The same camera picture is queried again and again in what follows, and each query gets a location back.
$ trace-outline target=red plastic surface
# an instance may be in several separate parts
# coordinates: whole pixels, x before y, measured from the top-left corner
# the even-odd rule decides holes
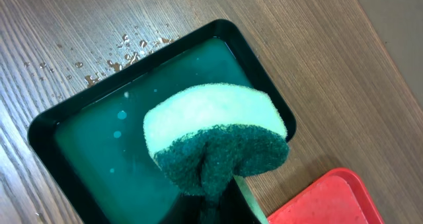
[[[269,218],[270,224],[383,224],[360,177],[336,168]]]

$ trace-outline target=table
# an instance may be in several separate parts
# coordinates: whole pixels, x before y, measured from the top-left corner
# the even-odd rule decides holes
[[[265,214],[348,167],[386,223],[422,223],[423,112],[356,0],[0,0],[0,223],[80,223],[27,145],[31,120],[218,18],[297,118],[287,163],[247,179]]]

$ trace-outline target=wooden table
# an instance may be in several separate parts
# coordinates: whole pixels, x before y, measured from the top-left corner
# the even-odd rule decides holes
[[[248,179],[265,214],[348,167],[386,223],[423,223],[423,112],[356,0],[0,0],[0,223],[81,222],[27,145],[31,120],[141,40],[150,51],[218,18],[238,25],[297,118],[289,161]]]

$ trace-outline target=floor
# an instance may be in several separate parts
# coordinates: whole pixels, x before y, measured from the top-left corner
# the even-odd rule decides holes
[[[423,0],[358,0],[423,106]]]

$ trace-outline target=squeezed sponge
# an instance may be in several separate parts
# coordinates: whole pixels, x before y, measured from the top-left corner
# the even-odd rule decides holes
[[[287,130],[270,97],[207,84],[168,98],[144,118],[151,158],[184,193],[217,205],[234,175],[273,170],[288,157]]]

